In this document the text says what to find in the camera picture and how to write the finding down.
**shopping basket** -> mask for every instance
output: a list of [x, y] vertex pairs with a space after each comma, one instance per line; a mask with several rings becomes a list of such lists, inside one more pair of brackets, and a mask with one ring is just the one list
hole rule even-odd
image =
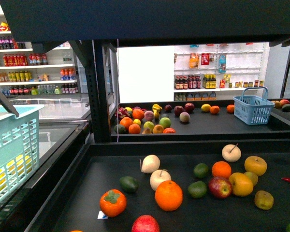
[[[263, 96], [246, 95], [248, 89], [265, 89]], [[267, 100], [268, 90], [266, 87], [251, 87], [244, 89], [241, 96], [235, 96], [234, 115], [248, 125], [267, 124], [274, 103]]]
[[15, 105], [19, 117], [0, 105], [0, 203], [39, 167], [39, 110]]

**black tray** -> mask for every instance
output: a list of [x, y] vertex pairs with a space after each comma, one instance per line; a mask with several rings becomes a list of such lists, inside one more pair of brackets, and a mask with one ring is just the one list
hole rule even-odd
[[[49, 199], [30, 231], [129, 232], [136, 218], [145, 214], [156, 218], [162, 232], [285, 231], [290, 222], [290, 183], [282, 181], [281, 177], [290, 177], [290, 153], [254, 154], [249, 153], [249, 146], [254, 149], [253, 144], [243, 144], [241, 159], [231, 163], [232, 172], [244, 172], [244, 161], [250, 155], [263, 157], [268, 164], [267, 172], [259, 178], [253, 192], [247, 197], [231, 196], [225, 200], [217, 200], [210, 193], [204, 198], [192, 199], [187, 188], [197, 181], [193, 167], [205, 162], [211, 168], [216, 161], [222, 160], [221, 153], [198, 154], [198, 148], [189, 144], [178, 145], [187, 148], [180, 153], [177, 149], [173, 152], [169, 152], [169, 148], [163, 149], [170, 144], [153, 145], [161, 160], [160, 167], [169, 171], [184, 193], [183, 203], [176, 211], [164, 212], [155, 202], [149, 184], [150, 175], [140, 172], [139, 159], [153, 150], [150, 147], [144, 149], [146, 145], [151, 146], [92, 145], [74, 172], [70, 171], [66, 176], [66, 184], [62, 184]], [[218, 148], [208, 149], [209, 152], [213, 150], [218, 151]], [[97, 219], [100, 197], [110, 189], [121, 189], [119, 178], [125, 175], [134, 176], [140, 183], [135, 194], [125, 194], [128, 200], [126, 210], [114, 218]], [[210, 178], [211, 175], [203, 181], [208, 183]], [[271, 210], [263, 211], [254, 205], [258, 190], [273, 195], [275, 203]]]

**small label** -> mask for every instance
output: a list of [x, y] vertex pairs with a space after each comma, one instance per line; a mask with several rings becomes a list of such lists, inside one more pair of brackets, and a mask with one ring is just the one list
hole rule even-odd
[[108, 216], [105, 215], [101, 210], [99, 211], [98, 214], [98, 219], [108, 219]]

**green lime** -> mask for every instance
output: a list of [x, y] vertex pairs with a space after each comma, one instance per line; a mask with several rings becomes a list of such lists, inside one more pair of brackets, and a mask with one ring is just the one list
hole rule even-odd
[[201, 198], [207, 193], [206, 183], [203, 181], [197, 181], [189, 185], [188, 193], [192, 198]]
[[194, 167], [193, 174], [199, 179], [206, 177], [208, 174], [208, 166], [205, 163], [199, 163]]
[[120, 186], [127, 193], [134, 193], [139, 188], [139, 182], [132, 176], [124, 176], [119, 179]]
[[117, 127], [118, 127], [118, 134], [124, 134], [126, 133], [126, 128], [121, 125], [121, 124], [118, 124], [118, 125], [115, 125], [114, 126], [114, 131], [117, 133]]

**cable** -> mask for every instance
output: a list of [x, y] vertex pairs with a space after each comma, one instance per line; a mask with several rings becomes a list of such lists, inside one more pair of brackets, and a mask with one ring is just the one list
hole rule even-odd
[[119, 39], [117, 39], [117, 90], [116, 90], [116, 107], [117, 107], [117, 143], [119, 142], [119, 133], [118, 133], [118, 125], [119, 125], [119, 119], [118, 119], [118, 98], [119, 98]]

